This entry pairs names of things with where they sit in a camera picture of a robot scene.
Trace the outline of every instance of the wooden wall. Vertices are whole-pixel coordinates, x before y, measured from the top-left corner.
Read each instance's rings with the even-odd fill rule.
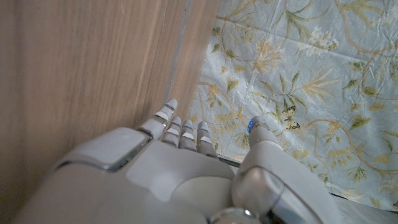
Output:
[[[0,0],[0,223],[77,144],[187,116],[219,3]]]

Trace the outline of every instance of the floral tablecloth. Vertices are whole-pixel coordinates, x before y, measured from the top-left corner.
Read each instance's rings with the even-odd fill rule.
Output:
[[[224,0],[190,110],[242,160],[263,115],[328,190],[398,210],[398,2]]]

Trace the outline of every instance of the silver finger segment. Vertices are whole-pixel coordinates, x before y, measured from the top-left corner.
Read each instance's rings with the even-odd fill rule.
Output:
[[[197,151],[203,155],[218,159],[217,153],[211,143],[209,128],[206,122],[201,122],[198,125],[198,147]]]
[[[175,109],[177,109],[177,100],[169,100],[155,115],[142,124],[138,130],[148,134],[152,139],[159,139],[167,123],[170,121]]]
[[[178,148],[180,149],[188,149],[196,152],[197,147],[195,142],[193,141],[193,130],[192,130],[192,122],[188,119],[184,121],[181,128],[181,139]]]
[[[168,130],[163,134],[163,142],[166,142],[174,147],[178,146],[180,139],[181,118],[176,116],[173,118]]]

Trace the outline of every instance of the robotic hand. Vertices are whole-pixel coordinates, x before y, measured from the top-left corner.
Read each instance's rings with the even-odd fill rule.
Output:
[[[235,175],[206,123],[196,146],[192,122],[171,120],[176,107],[170,100],[137,131],[118,128],[69,152],[14,223],[340,222],[323,184],[262,117],[250,120],[250,151]]]

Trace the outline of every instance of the robot finger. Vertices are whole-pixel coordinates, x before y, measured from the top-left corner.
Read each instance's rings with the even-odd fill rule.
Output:
[[[268,127],[267,122],[261,116],[253,117],[248,125],[249,133],[249,146],[252,148],[255,144],[262,141],[274,142],[280,150],[283,150],[279,144],[278,140],[271,129]]]
[[[178,148],[180,149],[188,149],[191,151],[196,152],[196,144],[193,141],[193,135],[192,135],[192,122],[188,119],[184,121],[182,124],[181,128],[181,139],[180,139],[180,144],[178,145]]]
[[[218,159],[217,153],[211,143],[209,128],[206,122],[201,122],[198,125],[198,147],[199,153]]]
[[[152,139],[159,139],[170,121],[175,109],[177,100],[169,100],[155,115],[149,118],[138,130],[148,134]]]
[[[171,144],[174,147],[178,146],[180,139],[181,118],[176,116],[173,118],[168,130],[163,134],[162,142]]]

